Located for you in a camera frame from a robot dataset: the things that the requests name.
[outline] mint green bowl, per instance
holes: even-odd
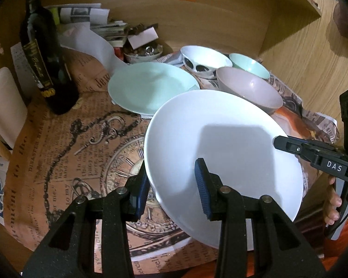
[[[231,53],[229,55],[229,59],[231,60],[234,68],[248,71],[263,79],[270,78],[270,74],[265,67],[246,55]]]

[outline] bowl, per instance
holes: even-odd
[[[161,45],[158,45],[157,47],[159,49],[159,53],[156,53],[155,55],[139,56],[139,55],[129,55],[124,53],[126,61],[129,64],[137,64],[137,63],[145,63],[145,62],[153,61],[159,58],[159,56],[162,54],[162,51],[163,51]]]
[[[162,63],[120,67],[108,82],[108,93],[116,104],[146,117],[153,116],[172,97],[199,88],[191,74]]]
[[[250,72],[223,67],[216,71],[216,75],[221,91],[244,98],[269,115],[284,104],[275,88]]]
[[[260,108],[221,91],[197,90],[167,101],[153,116],[144,142],[147,176],[167,215],[194,239],[217,248],[221,222],[203,213],[194,175],[197,158],[242,195],[268,194],[291,220],[303,197],[296,156],[273,147],[282,128]],[[248,250],[253,249],[247,221]]]
[[[183,64],[188,71],[205,79],[215,79],[215,71],[223,66],[232,67],[232,62],[222,53],[201,46],[184,46],[180,50]]]
[[[229,59],[232,61],[234,68],[251,72],[263,79],[270,78],[268,70],[263,65],[246,55],[231,53]]]

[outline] stack of books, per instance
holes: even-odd
[[[123,21],[114,21],[106,25],[92,25],[90,29],[114,48],[122,48],[128,38],[128,24]]]

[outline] bottle label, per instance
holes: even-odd
[[[34,39],[23,46],[23,51],[27,56],[27,60],[34,71],[35,81],[39,89],[41,89],[44,97],[55,95],[55,90],[51,87],[53,85],[49,73],[45,67],[43,57],[41,56],[37,40]]]

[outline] green sticky note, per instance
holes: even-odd
[[[56,25],[59,25],[60,21],[59,21],[59,15],[58,15],[58,8],[51,8],[49,10],[53,15],[54,23],[56,23]]]

